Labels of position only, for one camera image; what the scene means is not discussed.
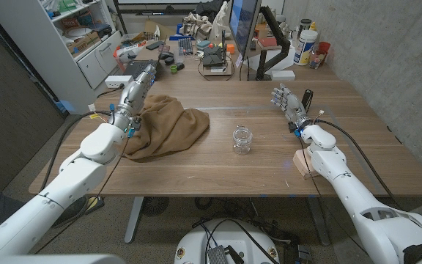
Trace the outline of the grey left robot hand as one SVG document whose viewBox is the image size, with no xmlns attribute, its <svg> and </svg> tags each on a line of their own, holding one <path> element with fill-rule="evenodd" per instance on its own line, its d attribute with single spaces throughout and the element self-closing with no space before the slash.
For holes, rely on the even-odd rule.
<svg viewBox="0 0 422 264">
<path fill-rule="evenodd" d="M 155 67 L 147 65 L 138 77 L 123 89 L 119 104 L 109 119 L 112 125 L 123 131 L 129 126 L 131 120 L 143 109 L 147 93 L 155 82 L 155 74 Z"/>
</svg>

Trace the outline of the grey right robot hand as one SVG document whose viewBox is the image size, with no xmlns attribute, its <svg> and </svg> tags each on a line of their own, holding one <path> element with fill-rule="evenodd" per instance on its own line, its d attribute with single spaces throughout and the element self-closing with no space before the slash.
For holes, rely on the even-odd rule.
<svg viewBox="0 0 422 264">
<path fill-rule="evenodd" d="M 274 88 L 271 95 L 273 96 L 271 102 L 285 113 L 292 131 L 301 132 L 306 126 L 310 125 L 311 119 L 308 117 L 303 104 L 284 84 L 280 84 L 279 88 Z"/>
</svg>

